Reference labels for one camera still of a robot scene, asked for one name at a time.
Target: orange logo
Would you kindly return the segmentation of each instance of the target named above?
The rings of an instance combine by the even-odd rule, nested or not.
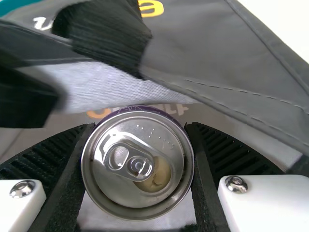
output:
[[[97,114],[96,112],[94,111],[87,111],[87,115],[91,118],[98,118],[98,119],[102,119],[104,117],[106,117],[107,115],[109,115],[112,110],[111,109],[103,109],[101,110],[102,113],[101,114]]]

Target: black velcro strap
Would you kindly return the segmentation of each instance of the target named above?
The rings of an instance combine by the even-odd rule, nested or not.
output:
[[[140,78],[139,64],[151,32],[137,0],[93,0],[68,6],[52,33],[72,40],[73,50]]]
[[[0,127],[40,128],[57,100],[50,86],[0,64]]]

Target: stitching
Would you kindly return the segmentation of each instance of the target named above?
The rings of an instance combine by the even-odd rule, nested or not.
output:
[[[235,12],[235,14],[238,15],[238,17],[248,26],[248,28],[258,37],[258,39],[265,45],[267,50],[273,55],[273,57],[278,60],[283,68],[292,76],[293,79],[295,79],[298,84],[305,90],[307,95],[309,95],[309,86],[307,83],[303,80],[303,77],[300,75],[300,73],[291,67],[290,63],[286,61],[285,56],[283,56],[280,52],[277,52],[271,43],[269,43],[266,39],[265,36],[262,35],[261,29],[258,27],[254,26],[252,24],[252,21],[248,18],[248,16],[242,12],[235,3],[231,2],[231,0],[225,0],[226,3],[232,8],[232,10]]]
[[[82,59],[82,60],[92,60],[92,58],[87,57],[71,57],[71,58],[55,58],[55,59],[25,59],[24,61],[56,61],[56,60],[74,60],[74,59]]]
[[[222,103],[219,103],[219,102],[215,102],[214,100],[212,100],[212,99],[210,99],[210,98],[208,98],[208,97],[206,97],[206,96],[200,95],[199,93],[197,93],[197,92],[195,92],[195,91],[193,91],[193,90],[191,90],[191,89],[189,89],[189,88],[183,88],[183,87],[181,87],[181,86],[179,86],[179,85],[166,82],[166,81],[164,81],[164,80],[162,80],[162,79],[159,79],[159,80],[162,81],[162,82],[164,82],[164,83],[167,83],[167,84],[169,84],[169,85],[176,86],[176,87],[179,87],[179,88],[181,88],[181,89],[185,89],[185,90],[187,90],[187,91],[193,92],[193,93],[199,95],[200,97],[205,98],[205,99],[207,99],[207,100],[209,100],[209,101],[211,101],[211,102],[214,102],[214,103],[216,103],[216,104],[218,104],[218,105],[221,105],[221,106],[223,106],[223,107],[225,107],[225,108],[227,108],[227,109],[229,109],[229,110],[232,110],[232,111],[234,111],[234,112],[240,113],[240,114],[245,115],[245,116],[248,116],[249,118],[251,118],[251,119],[253,119],[253,120],[255,120],[255,121],[258,121],[258,122],[260,122],[260,123],[263,123],[264,125],[266,125],[266,126],[268,126],[268,127],[270,127],[270,128],[273,128],[273,129],[275,129],[275,130],[277,130],[277,131],[280,131],[281,133],[283,133],[283,134],[285,134],[285,135],[287,135],[287,136],[289,136],[289,137],[291,137],[291,138],[294,138],[295,140],[299,141],[301,144],[303,144],[303,145],[309,147],[309,144],[307,144],[306,142],[303,142],[301,139],[299,139],[299,138],[297,138],[297,137],[294,137],[293,135],[290,135],[289,133],[283,131],[282,129],[277,128],[277,127],[274,127],[274,126],[272,126],[272,125],[270,125],[270,124],[268,124],[268,123],[266,123],[266,122],[264,122],[264,121],[262,121],[262,120],[260,120],[260,119],[258,119],[258,118],[255,118],[255,117],[253,117],[253,116],[251,116],[251,115],[248,115],[248,114],[246,114],[246,113],[244,113],[244,112],[231,109],[231,108],[227,107],[226,105],[223,105]]]
[[[192,82],[192,83],[199,84],[199,85],[203,85],[203,86],[214,87],[214,86],[209,86],[209,85],[206,85],[206,84],[204,84],[204,83],[195,82],[195,81],[188,80],[188,79],[185,79],[185,81]],[[295,107],[301,109],[305,114],[309,115],[309,113],[306,112],[306,110],[305,110],[303,107],[301,107],[301,106],[299,106],[299,105],[294,105],[294,104],[292,104],[292,103],[290,103],[290,102],[288,102],[288,101],[285,101],[285,100],[280,100],[280,99],[277,99],[277,98],[274,98],[274,97],[271,97],[271,96],[264,96],[264,95],[261,95],[261,94],[259,94],[259,93],[251,93],[251,92],[248,92],[248,91],[245,91],[245,90],[240,90],[240,89],[223,88],[223,87],[218,87],[218,86],[216,86],[216,88],[234,90],[234,91],[241,92],[241,93],[248,93],[248,94],[252,94],[252,95],[256,95],[256,96],[260,96],[260,97],[265,97],[265,98],[274,99],[274,100],[277,100],[277,101],[284,102],[284,103],[287,103],[287,104],[289,104],[289,105],[295,106]]]

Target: gray fabric bag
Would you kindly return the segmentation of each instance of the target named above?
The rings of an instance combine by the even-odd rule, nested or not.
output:
[[[59,110],[198,101],[309,155],[309,65],[238,1],[140,1],[150,5],[142,13],[153,33],[140,66],[147,81],[76,54],[48,33],[73,2],[34,3],[0,23],[0,49],[18,57],[7,64],[56,86]]]

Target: can rim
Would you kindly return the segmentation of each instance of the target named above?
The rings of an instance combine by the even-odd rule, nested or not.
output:
[[[103,122],[99,123],[98,126],[95,128],[95,130],[92,132],[92,134],[90,135],[90,137],[88,138],[86,144],[85,144],[85,147],[84,147],[84,150],[83,150],[83,153],[82,153],[82,158],[81,158],[81,170],[82,170],[82,177],[83,177],[83,181],[84,181],[84,185],[85,185],[85,188],[86,188],[86,191],[89,195],[89,197],[92,199],[92,201],[103,211],[117,217],[117,218],[120,218],[120,219],[125,219],[125,220],[133,220],[133,221],[144,221],[144,220],[150,220],[150,219],[154,219],[154,218],[157,218],[167,212],[169,212],[170,210],[172,210],[175,206],[177,206],[181,201],[182,199],[187,195],[190,187],[191,187],[191,183],[192,183],[192,179],[193,179],[193,172],[194,172],[194,153],[193,153],[193,149],[192,149],[192,146],[191,146],[191,143],[190,143],[190,140],[188,138],[188,135],[186,134],[185,130],[179,126],[179,123],[175,123],[175,119],[174,120],[171,120],[171,116],[169,116],[168,118],[165,116],[165,115],[162,115],[162,114],[159,114],[157,111],[160,111],[160,110],[155,110],[154,112],[149,112],[147,110],[134,110],[134,111],[127,111],[127,112],[124,112],[124,113],[117,113],[117,114],[114,114],[113,116],[109,117],[107,120],[103,120]],[[188,152],[187,152],[187,155],[186,155],[186,159],[190,165],[189,168],[190,170],[184,170],[184,171],[190,171],[190,175],[189,176],[186,176],[185,178],[187,179],[186,180],[186,184],[183,184],[182,185],[179,183],[179,185],[177,186],[177,188],[173,191],[173,193],[171,194],[171,196],[174,194],[174,193],[177,193],[177,191],[179,190],[179,188],[183,188],[183,190],[181,190],[181,192],[179,193],[179,197],[178,199],[171,205],[169,205],[167,208],[165,208],[164,210],[161,210],[160,212],[156,212],[152,215],[148,215],[148,216],[139,216],[139,217],[131,217],[131,216],[125,216],[124,214],[119,214],[113,210],[111,210],[110,208],[108,208],[107,206],[104,205],[104,203],[102,203],[100,201],[100,197],[96,195],[95,192],[99,192],[101,194],[101,196],[104,195],[104,197],[106,198],[105,200],[106,201],[110,201],[109,203],[113,203],[113,204],[116,204],[118,205],[117,203],[114,203],[111,199],[109,199],[107,196],[105,196],[105,194],[101,191],[101,189],[98,187],[96,181],[95,181],[95,178],[93,176],[93,173],[92,173],[92,168],[91,168],[91,153],[93,152],[92,149],[88,150],[89,148],[94,148],[96,147],[96,143],[97,141],[91,141],[92,140],[92,137],[93,135],[101,128],[101,126],[107,124],[110,120],[114,119],[115,117],[117,117],[118,115],[123,115],[123,114],[130,114],[132,112],[147,112],[147,113],[150,113],[150,114],[154,114],[154,115],[157,115],[157,116],[161,116],[162,118],[165,118],[165,120],[168,120],[169,122],[171,122],[175,128],[178,128],[179,131],[177,133],[181,133],[181,136],[179,134],[178,137],[180,139],[180,137],[182,138],[182,142],[186,142],[188,145],[186,147],[186,149],[188,149],[189,151],[189,154],[188,155]],[[163,205],[164,201],[158,203],[157,205]],[[124,210],[126,211],[136,211],[136,210],[143,210],[145,208],[129,208],[129,207],[125,207],[125,206],[121,206],[121,205],[118,205],[120,208],[123,208]]]

